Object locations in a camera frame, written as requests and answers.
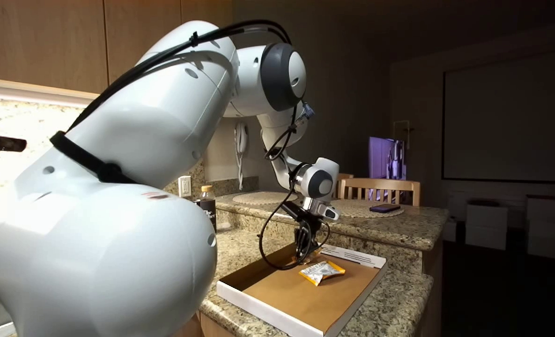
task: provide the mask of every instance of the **ceiling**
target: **ceiling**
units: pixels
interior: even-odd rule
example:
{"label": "ceiling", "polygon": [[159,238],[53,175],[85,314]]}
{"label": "ceiling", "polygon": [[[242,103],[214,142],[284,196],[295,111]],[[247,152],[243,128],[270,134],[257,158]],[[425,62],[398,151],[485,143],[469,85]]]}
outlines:
{"label": "ceiling", "polygon": [[555,23],[555,0],[306,0],[392,62]]}

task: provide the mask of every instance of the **smartphone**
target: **smartphone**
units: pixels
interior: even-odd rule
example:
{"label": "smartphone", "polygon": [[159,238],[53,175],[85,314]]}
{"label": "smartphone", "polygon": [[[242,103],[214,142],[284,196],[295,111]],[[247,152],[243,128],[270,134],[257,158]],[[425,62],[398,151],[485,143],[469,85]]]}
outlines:
{"label": "smartphone", "polygon": [[377,213],[388,213],[391,211],[395,211],[397,209],[400,209],[400,205],[381,204],[381,205],[374,205],[373,207],[369,207],[369,211],[377,212]]}

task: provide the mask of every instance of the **electrical outlet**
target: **electrical outlet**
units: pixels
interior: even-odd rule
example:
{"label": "electrical outlet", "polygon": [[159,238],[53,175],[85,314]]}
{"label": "electrical outlet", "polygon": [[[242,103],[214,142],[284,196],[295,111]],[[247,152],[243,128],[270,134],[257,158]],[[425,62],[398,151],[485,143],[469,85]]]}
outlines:
{"label": "electrical outlet", "polygon": [[192,177],[181,176],[177,179],[179,185],[179,196],[191,197],[192,196]]}

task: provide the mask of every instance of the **open box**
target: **open box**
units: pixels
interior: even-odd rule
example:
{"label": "open box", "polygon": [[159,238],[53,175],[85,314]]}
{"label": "open box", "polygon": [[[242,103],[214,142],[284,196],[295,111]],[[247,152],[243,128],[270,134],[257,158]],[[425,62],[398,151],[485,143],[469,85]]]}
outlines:
{"label": "open box", "polygon": [[[269,254],[286,264],[294,244]],[[316,262],[329,260],[346,273],[318,286],[299,275],[307,266],[276,271],[255,261],[217,282],[217,294],[292,337],[334,337],[363,304],[387,269],[385,258],[324,245]]]}

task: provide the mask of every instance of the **projector screen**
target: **projector screen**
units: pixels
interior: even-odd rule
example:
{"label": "projector screen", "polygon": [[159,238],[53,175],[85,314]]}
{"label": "projector screen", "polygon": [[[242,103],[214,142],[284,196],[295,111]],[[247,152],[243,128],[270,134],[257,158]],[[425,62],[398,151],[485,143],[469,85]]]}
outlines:
{"label": "projector screen", "polygon": [[555,183],[555,51],[444,73],[442,179]]}

